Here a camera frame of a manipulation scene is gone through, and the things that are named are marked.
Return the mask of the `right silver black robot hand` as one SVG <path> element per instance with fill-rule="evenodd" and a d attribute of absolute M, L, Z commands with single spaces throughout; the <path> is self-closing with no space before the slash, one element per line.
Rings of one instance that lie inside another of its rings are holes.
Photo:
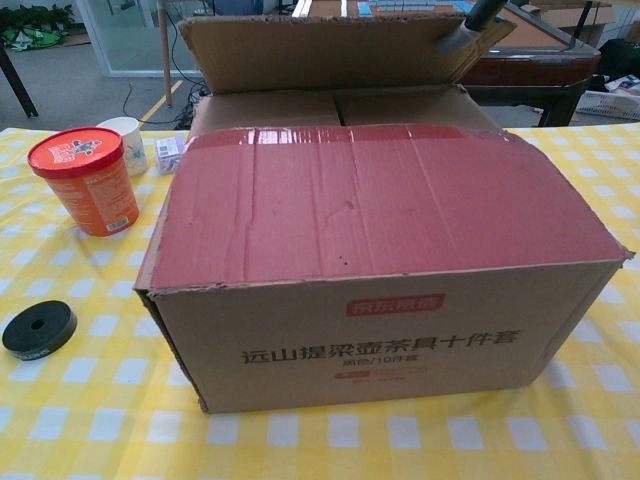
<path fill-rule="evenodd" d="M 496 18 L 505 3 L 505 0 L 476 1 L 466 14 L 465 20 L 455 30 L 444 35 L 435 43 L 435 51 L 449 53 L 475 41 L 489 23 Z"/>

